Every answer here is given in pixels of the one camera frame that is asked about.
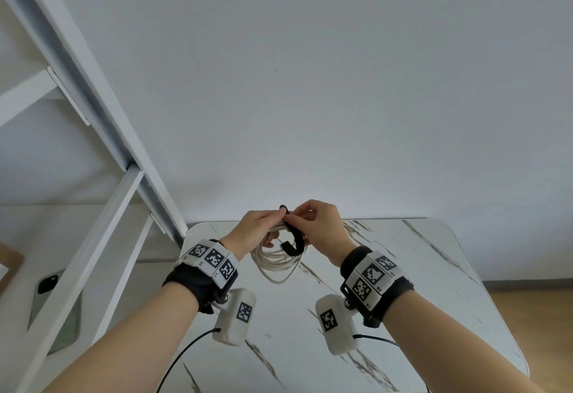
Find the wooden floor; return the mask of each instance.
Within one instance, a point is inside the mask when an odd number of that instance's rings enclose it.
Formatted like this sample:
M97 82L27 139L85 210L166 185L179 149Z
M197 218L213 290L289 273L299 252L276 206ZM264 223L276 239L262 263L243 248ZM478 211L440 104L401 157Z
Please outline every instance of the wooden floor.
M531 378L547 393L573 392L573 289L490 294L526 356Z

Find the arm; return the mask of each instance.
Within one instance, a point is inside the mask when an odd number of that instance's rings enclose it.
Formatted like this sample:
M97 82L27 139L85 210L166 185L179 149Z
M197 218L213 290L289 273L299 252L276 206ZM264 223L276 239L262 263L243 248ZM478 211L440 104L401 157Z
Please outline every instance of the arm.
M283 219L285 210L251 211L221 243L241 260ZM270 235L265 246L272 246ZM44 393L150 392L193 322L199 305L177 283L167 283L142 307L104 334Z
M307 201L284 221L337 267L356 248L332 204ZM392 303L383 323L433 392L543 393L486 342L414 291Z

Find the hand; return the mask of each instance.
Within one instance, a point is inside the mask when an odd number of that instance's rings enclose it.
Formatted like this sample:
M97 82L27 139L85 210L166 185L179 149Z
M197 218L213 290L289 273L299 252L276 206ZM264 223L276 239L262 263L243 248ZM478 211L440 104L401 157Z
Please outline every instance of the hand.
M283 221L301 230L309 242L337 267L356 248L334 204L309 200L286 215Z
M284 208L277 211L249 211L231 233L221 239L221 243L235 255L237 260L241 261L246 254L261 243L273 225L283 220L286 212ZM271 233L264 240L263 245L272 248L271 240L277 237L278 232Z

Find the right hand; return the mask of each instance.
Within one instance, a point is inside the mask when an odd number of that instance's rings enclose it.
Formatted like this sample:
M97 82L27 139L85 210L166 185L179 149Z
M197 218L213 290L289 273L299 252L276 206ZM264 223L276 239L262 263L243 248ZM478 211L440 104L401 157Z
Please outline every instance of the right hand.
M308 241L337 267L356 248L334 204L309 200L285 215L283 221L301 230Z

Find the marble table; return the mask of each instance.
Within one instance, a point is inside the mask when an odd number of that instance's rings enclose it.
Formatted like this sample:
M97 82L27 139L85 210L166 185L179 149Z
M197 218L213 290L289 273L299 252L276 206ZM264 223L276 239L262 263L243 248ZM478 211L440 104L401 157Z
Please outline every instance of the marble table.
M236 223L201 223L187 237L219 238ZM406 271L417 291L490 343L519 370L528 366L452 231L431 219L346 221L357 244L387 252ZM280 240L289 239L281 232ZM205 338L182 357L163 393L227 392L421 392L424 383L396 346L361 339L359 349L333 356L326 348L314 306L328 293L340 293L338 270L315 250L282 285L267 281L250 257L239 266L236 287L257 296L244 345L233 348ZM358 331L390 339L381 326ZM201 315L181 348L212 328L214 316Z

